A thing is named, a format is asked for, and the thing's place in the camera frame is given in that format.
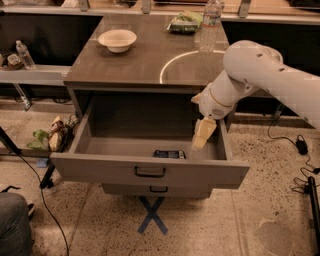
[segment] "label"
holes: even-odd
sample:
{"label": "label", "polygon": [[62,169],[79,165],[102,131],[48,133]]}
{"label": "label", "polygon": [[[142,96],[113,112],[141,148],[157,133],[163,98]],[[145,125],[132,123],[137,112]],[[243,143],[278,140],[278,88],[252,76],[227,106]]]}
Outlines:
{"label": "label", "polygon": [[218,26],[220,17],[216,15],[205,14],[203,15],[203,25],[204,26]]}

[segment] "blue tape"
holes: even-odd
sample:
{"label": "blue tape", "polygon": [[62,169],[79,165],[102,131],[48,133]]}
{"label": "blue tape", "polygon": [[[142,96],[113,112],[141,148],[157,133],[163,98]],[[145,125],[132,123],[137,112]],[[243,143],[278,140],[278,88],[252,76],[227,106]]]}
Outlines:
{"label": "blue tape", "polygon": [[150,203],[148,202],[148,200],[144,196],[140,196],[139,199],[142,202],[142,204],[144,205],[144,207],[147,209],[148,215],[145,217],[144,221],[142,222],[141,226],[139,227],[138,232],[140,234],[143,234],[143,232],[148,227],[150,221],[153,219],[154,222],[159,227],[159,229],[161,230],[162,234],[164,234],[164,235],[167,234],[168,229],[164,225],[162,220],[160,219],[159,215],[157,214],[157,210],[159,209],[160,205],[162,204],[164,197],[158,197],[158,199],[156,200],[156,202],[154,203],[153,206],[150,206]]}

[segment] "metal shelf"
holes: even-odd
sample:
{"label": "metal shelf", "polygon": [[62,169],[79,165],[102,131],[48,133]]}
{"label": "metal shelf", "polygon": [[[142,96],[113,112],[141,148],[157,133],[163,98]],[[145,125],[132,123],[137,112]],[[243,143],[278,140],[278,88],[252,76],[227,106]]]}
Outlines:
{"label": "metal shelf", "polygon": [[71,68],[71,66],[36,66],[36,70],[23,68],[15,71],[0,71],[1,83],[64,86],[63,80]]}

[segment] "drawer handle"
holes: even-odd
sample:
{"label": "drawer handle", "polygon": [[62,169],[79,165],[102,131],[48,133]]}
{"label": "drawer handle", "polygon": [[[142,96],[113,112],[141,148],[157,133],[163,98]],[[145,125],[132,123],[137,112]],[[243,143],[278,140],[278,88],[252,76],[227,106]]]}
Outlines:
{"label": "drawer handle", "polygon": [[165,190],[155,190],[150,186],[150,192],[152,193],[167,193],[168,192],[168,187],[165,188]]}
{"label": "drawer handle", "polygon": [[138,172],[138,166],[134,167],[134,174],[138,177],[144,177],[144,178],[162,178],[166,175],[166,168],[162,168],[162,173],[160,174],[143,174]]}

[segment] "cabinet top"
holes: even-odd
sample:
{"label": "cabinet top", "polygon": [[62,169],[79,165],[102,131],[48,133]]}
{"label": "cabinet top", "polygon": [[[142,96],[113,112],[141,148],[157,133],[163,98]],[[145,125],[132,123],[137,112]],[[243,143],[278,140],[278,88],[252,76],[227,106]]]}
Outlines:
{"label": "cabinet top", "polygon": [[[199,34],[175,34],[166,27],[170,15],[108,14],[81,51],[68,73],[68,86],[116,88],[204,87],[222,70],[223,51],[198,52]],[[98,42],[111,29],[137,35],[124,53],[112,53]]]}

